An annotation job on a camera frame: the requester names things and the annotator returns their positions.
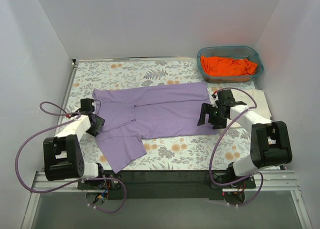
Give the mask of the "purple t shirt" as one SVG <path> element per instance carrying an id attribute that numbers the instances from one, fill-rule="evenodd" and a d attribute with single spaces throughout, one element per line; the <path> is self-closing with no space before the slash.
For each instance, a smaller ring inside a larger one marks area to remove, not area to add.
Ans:
<path id="1" fill-rule="evenodd" d="M 205 82 L 95 89 L 92 94 L 105 120 L 96 142 L 111 169 L 118 173 L 147 151 L 143 139 L 216 135 L 218 131 L 198 121 L 203 103 L 210 103 Z"/>

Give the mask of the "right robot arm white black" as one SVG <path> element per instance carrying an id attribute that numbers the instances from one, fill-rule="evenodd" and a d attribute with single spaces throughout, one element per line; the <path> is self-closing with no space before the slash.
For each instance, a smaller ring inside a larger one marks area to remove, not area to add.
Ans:
<path id="1" fill-rule="evenodd" d="M 256 103 L 248 106 L 237 101 L 232 90 L 226 87 L 215 91 L 212 94 L 215 104 L 201 105 L 197 124 L 202 126 L 208 122 L 213 129 L 222 129 L 226 133 L 234 123 L 238 123 L 250 135 L 248 156 L 231 163 L 221 175 L 208 173 L 213 185 L 237 188 L 261 169 L 291 163 L 293 155 L 287 125 L 257 114 L 253 111 L 257 108 Z"/>

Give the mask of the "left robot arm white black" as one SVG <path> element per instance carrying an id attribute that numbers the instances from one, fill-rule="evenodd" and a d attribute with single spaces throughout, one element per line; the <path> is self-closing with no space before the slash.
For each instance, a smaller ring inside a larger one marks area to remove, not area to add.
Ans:
<path id="1" fill-rule="evenodd" d="M 85 162 L 80 141 L 85 134 L 98 136 L 105 120 L 96 113 L 95 100 L 80 100 L 79 116 L 56 134 L 43 141 L 44 172 L 48 181 L 89 179 L 95 189 L 106 185 L 106 176 L 99 163 Z"/>

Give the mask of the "orange t shirt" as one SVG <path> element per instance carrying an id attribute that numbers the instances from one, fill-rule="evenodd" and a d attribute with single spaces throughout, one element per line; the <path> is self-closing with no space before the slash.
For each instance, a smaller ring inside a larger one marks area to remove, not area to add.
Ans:
<path id="1" fill-rule="evenodd" d="M 200 57 L 203 71 L 212 77 L 251 76 L 256 73 L 258 64 L 245 59 L 227 57 Z"/>

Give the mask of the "folded white t shirt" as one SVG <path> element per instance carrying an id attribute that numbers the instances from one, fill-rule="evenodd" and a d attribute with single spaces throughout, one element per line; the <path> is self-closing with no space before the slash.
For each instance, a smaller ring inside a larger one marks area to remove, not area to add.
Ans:
<path id="1" fill-rule="evenodd" d="M 236 102 L 242 101 L 244 103 L 246 103 L 246 105 L 241 105 L 240 109 L 239 109 L 239 113 L 241 113 L 242 111 L 245 110 L 245 107 L 249 108 L 249 107 L 253 107 L 255 105 L 255 103 L 253 102 L 253 100 L 246 95 L 244 92 L 241 92 L 239 90 L 235 90 L 232 89 L 232 94 L 233 97 L 235 99 Z M 256 102 L 257 107 L 251 109 L 253 112 L 255 112 L 256 114 L 262 116 L 263 118 L 266 119 L 271 119 L 272 115 L 265 97 L 265 94 L 262 90 L 258 90 L 258 89 L 248 89 L 248 90 L 244 90 L 245 92 L 247 92 Z"/>

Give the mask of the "teal plastic basket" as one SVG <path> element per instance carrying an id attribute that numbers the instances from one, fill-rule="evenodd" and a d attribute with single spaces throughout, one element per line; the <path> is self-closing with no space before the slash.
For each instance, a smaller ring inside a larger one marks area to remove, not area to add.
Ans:
<path id="1" fill-rule="evenodd" d="M 258 64 L 255 74 L 244 76 L 210 76 L 206 74 L 201 65 L 201 56 L 204 57 L 223 57 L 233 59 L 248 59 L 249 61 Z M 248 46 L 216 46 L 202 48 L 196 57 L 197 68 L 208 83 L 240 83 L 250 81 L 262 74 L 264 67 L 261 63 L 258 53 Z"/>

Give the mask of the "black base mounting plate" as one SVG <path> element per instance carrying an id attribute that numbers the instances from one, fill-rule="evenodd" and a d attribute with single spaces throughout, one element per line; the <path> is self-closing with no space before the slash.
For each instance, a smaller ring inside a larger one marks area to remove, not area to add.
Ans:
<path id="1" fill-rule="evenodd" d="M 210 181 L 207 170 L 122 170 L 114 173 L 105 170 L 106 178 L 124 183 L 127 199 L 209 199 L 222 200 L 223 189 L 236 191 L 254 189 L 253 178 L 235 186 L 216 186 Z"/>

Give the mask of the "aluminium frame rail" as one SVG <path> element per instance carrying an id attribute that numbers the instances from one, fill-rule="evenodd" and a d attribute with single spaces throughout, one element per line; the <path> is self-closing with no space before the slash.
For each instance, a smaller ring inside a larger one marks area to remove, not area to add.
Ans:
<path id="1" fill-rule="evenodd" d="M 208 198 L 128 199 L 113 184 L 106 202 L 94 201 L 98 191 L 71 179 L 48 181 L 42 172 L 32 194 L 24 229 L 310 229 L 312 227 L 293 171 L 264 170 L 256 187 L 222 200 Z"/>

